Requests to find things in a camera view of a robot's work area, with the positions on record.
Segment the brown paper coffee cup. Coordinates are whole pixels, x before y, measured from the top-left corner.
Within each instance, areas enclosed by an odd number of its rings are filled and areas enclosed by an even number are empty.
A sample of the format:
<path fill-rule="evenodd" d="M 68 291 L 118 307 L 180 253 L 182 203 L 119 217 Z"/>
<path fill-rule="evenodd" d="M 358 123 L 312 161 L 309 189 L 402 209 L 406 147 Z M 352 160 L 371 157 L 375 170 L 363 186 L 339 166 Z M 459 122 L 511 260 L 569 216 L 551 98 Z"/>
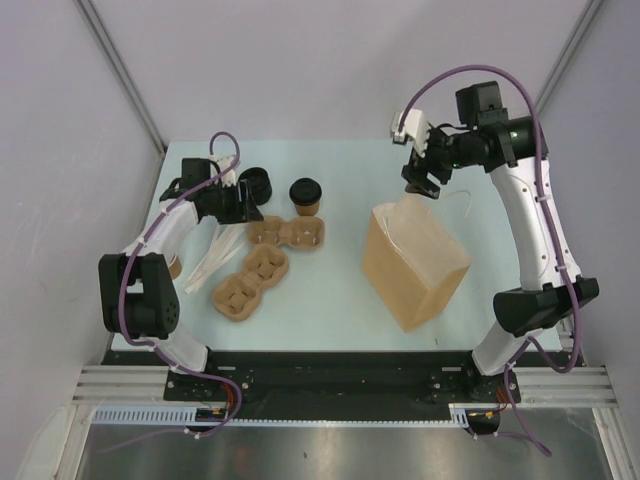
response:
<path fill-rule="evenodd" d="M 317 200 L 313 203 L 300 203 L 297 201 L 293 202 L 296 213 L 299 216 L 315 216 L 318 214 L 320 209 L 320 201 Z"/>

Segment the black plastic cup lid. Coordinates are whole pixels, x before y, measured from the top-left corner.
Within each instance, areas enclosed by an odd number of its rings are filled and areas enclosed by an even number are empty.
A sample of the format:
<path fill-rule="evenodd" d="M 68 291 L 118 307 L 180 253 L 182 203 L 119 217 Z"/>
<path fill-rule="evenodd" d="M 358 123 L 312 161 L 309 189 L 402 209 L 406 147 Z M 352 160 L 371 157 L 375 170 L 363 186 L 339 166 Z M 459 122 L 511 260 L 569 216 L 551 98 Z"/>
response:
<path fill-rule="evenodd" d="M 320 184 L 312 178 L 299 178 L 291 184 L 289 197 L 297 206 L 311 206 L 320 201 L 322 188 Z"/>

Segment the single brown pulp cup carrier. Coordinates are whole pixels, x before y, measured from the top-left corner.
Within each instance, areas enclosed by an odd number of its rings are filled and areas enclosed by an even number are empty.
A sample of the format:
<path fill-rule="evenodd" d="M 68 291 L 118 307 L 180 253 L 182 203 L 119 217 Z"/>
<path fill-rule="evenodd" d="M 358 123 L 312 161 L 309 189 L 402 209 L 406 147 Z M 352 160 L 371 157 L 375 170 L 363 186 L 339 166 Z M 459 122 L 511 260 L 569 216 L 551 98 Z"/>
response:
<path fill-rule="evenodd" d="M 292 220 L 265 216 L 262 221 L 249 223 L 246 235 L 251 245 L 285 245 L 297 250 L 314 250 L 324 242 L 325 224 L 315 216 L 298 216 Z"/>

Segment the brown paper bag white handles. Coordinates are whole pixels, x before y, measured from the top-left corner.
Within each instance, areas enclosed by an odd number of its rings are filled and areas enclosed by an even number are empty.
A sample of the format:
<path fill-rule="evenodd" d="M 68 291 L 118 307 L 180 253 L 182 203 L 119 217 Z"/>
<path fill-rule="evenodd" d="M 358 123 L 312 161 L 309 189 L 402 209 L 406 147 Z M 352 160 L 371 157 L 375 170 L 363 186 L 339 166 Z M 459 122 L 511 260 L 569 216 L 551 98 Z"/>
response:
<path fill-rule="evenodd" d="M 420 196 L 372 209 L 362 270 L 404 332 L 438 317 L 470 266 L 470 255 Z"/>

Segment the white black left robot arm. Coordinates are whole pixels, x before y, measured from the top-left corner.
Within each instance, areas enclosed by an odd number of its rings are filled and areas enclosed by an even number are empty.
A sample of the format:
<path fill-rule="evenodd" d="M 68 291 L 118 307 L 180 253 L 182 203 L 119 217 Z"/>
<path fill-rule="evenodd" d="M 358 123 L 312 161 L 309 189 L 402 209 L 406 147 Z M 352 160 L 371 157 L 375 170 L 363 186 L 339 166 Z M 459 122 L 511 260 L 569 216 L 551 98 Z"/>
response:
<path fill-rule="evenodd" d="M 180 302 L 170 273 L 186 237 L 205 217 L 220 225 L 259 221 L 246 180 L 238 180 L 235 155 L 185 158 L 181 175 L 159 197 L 147 230 L 118 254 L 99 260 L 105 328 L 131 346 L 157 353 L 175 369 L 189 371 L 186 387 L 197 398 L 214 397 L 221 376 L 206 366 L 208 348 L 180 323 Z"/>

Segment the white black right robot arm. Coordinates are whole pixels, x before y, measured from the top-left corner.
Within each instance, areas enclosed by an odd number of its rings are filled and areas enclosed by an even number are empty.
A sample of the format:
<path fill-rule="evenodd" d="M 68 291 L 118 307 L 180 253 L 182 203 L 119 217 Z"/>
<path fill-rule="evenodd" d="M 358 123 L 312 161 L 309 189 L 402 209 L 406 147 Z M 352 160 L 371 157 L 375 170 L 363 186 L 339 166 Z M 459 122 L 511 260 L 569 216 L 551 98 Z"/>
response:
<path fill-rule="evenodd" d="M 530 116 L 512 119 L 495 81 L 456 93 L 460 132 L 429 124 L 405 108 L 391 123 L 396 144 L 412 142 L 402 169 L 407 192 L 436 199 L 452 173 L 480 166 L 503 202 L 519 261 L 519 287 L 495 294 L 494 325 L 473 350 L 475 367 L 461 376 L 463 393 L 484 401 L 497 389 L 495 375 L 542 331 L 595 299 L 596 279 L 583 276 L 566 242 L 550 185 L 548 148 Z"/>

